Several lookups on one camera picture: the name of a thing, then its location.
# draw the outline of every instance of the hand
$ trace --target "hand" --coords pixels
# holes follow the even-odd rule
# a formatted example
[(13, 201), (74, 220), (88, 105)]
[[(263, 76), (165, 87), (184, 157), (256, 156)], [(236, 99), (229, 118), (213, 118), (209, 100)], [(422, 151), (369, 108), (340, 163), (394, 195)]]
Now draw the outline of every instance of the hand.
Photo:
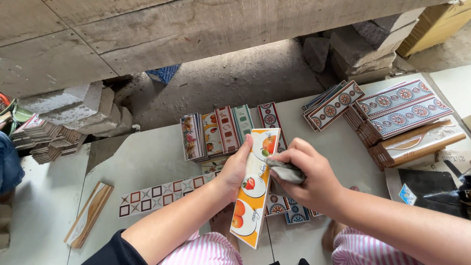
[(284, 163), (291, 162), (304, 172), (306, 180), (301, 185), (296, 185), (281, 180), (273, 170), (270, 170), (270, 175), (303, 206), (329, 215), (343, 202), (345, 188), (333, 174), (329, 161), (308, 142), (294, 138), (288, 150), (272, 155), (271, 158)]
[(227, 188), (231, 201), (236, 201), (242, 180), (245, 177), (245, 162), (252, 149), (253, 138), (250, 134), (245, 135), (245, 142), (237, 153), (229, 157), (221, 173), (216, 179), (222, 181)]

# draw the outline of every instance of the black sleeve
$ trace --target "black sleeve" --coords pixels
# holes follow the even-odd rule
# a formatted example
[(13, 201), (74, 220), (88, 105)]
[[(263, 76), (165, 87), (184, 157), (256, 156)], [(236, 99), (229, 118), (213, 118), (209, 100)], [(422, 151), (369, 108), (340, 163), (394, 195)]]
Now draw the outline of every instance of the black sleeve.
[(108, 243), (82, 265), (147, 265), (134, 247), (121, 238), (124, 230), (116, 232)]

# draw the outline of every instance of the jeans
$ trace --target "jeans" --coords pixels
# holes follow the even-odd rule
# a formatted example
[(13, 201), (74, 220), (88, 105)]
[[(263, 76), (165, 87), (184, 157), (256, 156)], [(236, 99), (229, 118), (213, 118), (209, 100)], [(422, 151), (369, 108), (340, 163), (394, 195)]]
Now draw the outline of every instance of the jeans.
[(18, 152), (10, 138), (0, 131), (0, 195), (14, 189), (23, 177)]

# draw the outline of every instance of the person's right hand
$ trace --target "person's right hand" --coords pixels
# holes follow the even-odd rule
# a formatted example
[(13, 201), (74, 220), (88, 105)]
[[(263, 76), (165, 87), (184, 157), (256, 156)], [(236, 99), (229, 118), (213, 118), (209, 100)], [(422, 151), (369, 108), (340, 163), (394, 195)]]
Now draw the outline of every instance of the person's right hand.
[(345, 188), (333, 174), (329, 161), (308, 142), (294, 138), (288, 150), (274, 154), (271, 158), (284, 163), (291, 162), (306, 175), (306, 180), (297, 185), (281, 180), (273, 170), (270, 170), (270, 175), (295, 201), (325, 215), (329, 215), (343, 203)]

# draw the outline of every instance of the forearm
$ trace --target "forearm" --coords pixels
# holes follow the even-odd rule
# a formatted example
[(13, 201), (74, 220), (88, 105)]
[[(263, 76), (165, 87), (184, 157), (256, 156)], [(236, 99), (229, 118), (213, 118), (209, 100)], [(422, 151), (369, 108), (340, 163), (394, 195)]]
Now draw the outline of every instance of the forearm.
[(218, 178), (143, 218), (125, 230), (122, 238), (149, 265), (159, 263), (230, 203)]
[(424, 264), (469, 264), (471, 222), (452, 215), (345, 189), (328, 213)]

